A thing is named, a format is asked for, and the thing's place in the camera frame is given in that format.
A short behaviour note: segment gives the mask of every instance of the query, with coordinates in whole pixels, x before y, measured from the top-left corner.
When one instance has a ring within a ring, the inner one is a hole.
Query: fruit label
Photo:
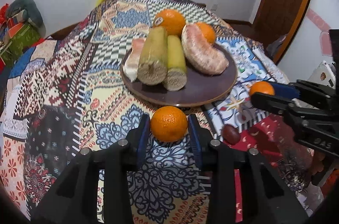
[[[158,17],[156,20],[154,20],[154,25],[159,26],[162,21],[164,21],[164,18]]]

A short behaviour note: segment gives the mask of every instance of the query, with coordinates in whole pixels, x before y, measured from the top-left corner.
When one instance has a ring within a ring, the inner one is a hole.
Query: silver bolt
[[[258,155],[259,151],[256,148],[252,147],[249,149],[249,153],[252,155]]]
[[[127,144],[128,144],[128,141],[126,139],[121,139],[121,140],[118,141],[118,145],[120,145],[122,147],[127,145]]]
[[[217,147],[218,145],[220,145],[220,141],[213,139],[213,140],[210,141],[210,144],[213,145],[214,147]]]
[[[90,152],[90,148],[88,148],[88,147],[84,147],[84,148],[82,148],[81,150],[80,150],[80,154],[81,155],[86,155],[86,154],[88,154]]]

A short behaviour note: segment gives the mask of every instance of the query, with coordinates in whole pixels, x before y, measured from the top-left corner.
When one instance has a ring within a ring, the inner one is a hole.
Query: large orange
[[[216,36],[215,36],[215,31],[212,28],[212,26],[210,26],[206,23],[203,23],[203,22],[198,22],[196,24],[198,25],[198,27],[202,31],[202,34],[207,39],[207,41],[213,45],[214,42],[215,42]]]
[[[253,95],[255,92],[260,92],[268,95],[275,94],[273,86],[266,81],[258,81],[254,83],[250,89],[250,96]]]
[[[184,16],[174,9],[164,9],[159,12],[153,22],[153,26],[162,26],[167,30],[168,35],[181,37],[182,29],[186,25]]]
[[[187,131],[186,115],[174,106],[159,108],[150,120],[150,129],[155,138],[162,142],[175,142]]]

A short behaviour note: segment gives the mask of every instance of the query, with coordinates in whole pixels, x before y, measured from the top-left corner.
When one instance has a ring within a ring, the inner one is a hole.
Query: small orange
[[[174,106],[159,108],[150,120],[150,129],[159,141],[171,143],[181,139],[188,123],[184,112]]]
[[[153,22],[153,26],[162,26],[167,30],[168,35],[181,37],[182,30],[186,25],[184,16],[174,9],[164,9],[159,12]]]
[[[255,92],[260,92],[268,95],[275,94],[273,86],[266,81],[258,81],[254,83],[250,89],[250,96],[252,96]]]
[[[203,22],[198,22],[196,24],[202,31],[202,34],[207,39],[207,41],[213,45],[216,39],[213,27]]]

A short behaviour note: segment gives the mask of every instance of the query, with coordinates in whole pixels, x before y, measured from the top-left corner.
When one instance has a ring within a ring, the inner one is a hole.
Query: tablecloth
[[[274,137],[282,129],[281,120],[253,108],[248,95],[256,81],[288,82],[264,55],[260,43],[243,37],[190,0],[107,0],[63,41],[46,39],[30,48],[11,71],[0,119],[4,133],[0,173],[12,200],[28,218],[81,148],[108,148],[137,127],[143,113],[152,116],[159,108],[131,94],[119,67],[132,39],[147,36],[155,15],[166,8],[178,10],[188,23],[203,21],[213,26],[217,43],[231,53],[238,67],[231,92],[236,102],[226,97],[182,110],[195,113],[200,125],[221,141],[224,124],[237,127],[241,141],[233,148],[257,147],[272,164],[282,159],[281,145]],[[103,180],[101,170],[100,221]],[[146,161],[141,170],[128,174],[128,186],[135,223],[206,221],[211,177],[196,168],[188,135],[173,144],[159,143],[151,135]],[[241,198],[237,200],[239,221]]]

